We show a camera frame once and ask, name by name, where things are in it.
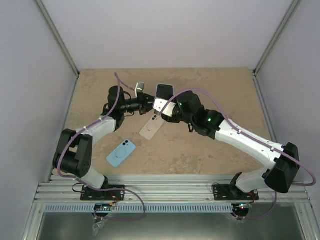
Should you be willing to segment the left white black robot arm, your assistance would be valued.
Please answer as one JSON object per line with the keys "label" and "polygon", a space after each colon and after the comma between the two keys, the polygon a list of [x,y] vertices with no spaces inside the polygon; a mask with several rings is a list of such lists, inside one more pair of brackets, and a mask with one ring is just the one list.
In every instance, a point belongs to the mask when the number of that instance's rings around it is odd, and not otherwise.
{"label": "left white black robot arm", "polygon": [[52,165],[62,178],[71,178],[92,189],[99,200],[110,193],[109,179],[92,166],[93,145],[117,131],[125,120],[125,113],[141,116],[153,109],[155,97],[137,90],[134,98],[125,99],[126,92],[119,85],[108,91],[107,103],[97,120],[87,126],[62,131]]}

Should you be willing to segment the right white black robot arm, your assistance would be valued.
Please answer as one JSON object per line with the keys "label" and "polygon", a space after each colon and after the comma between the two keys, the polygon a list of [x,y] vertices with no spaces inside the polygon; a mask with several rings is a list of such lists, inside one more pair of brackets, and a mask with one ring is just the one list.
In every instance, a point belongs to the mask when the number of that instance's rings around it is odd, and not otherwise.
{"label": "right white black robot arm", "polygon": [[209,110],[191,90],[174,97],[172,93],[156,95],[153,108],[169,123],[184,122],[189,132],[229,144],[258,160],[263,167],[239,172],[230,182],[229,193],[236,200],[253,190],[270,188],[286,194],[300,169],[298,147],[264,139],[238,126],[221,112]]}

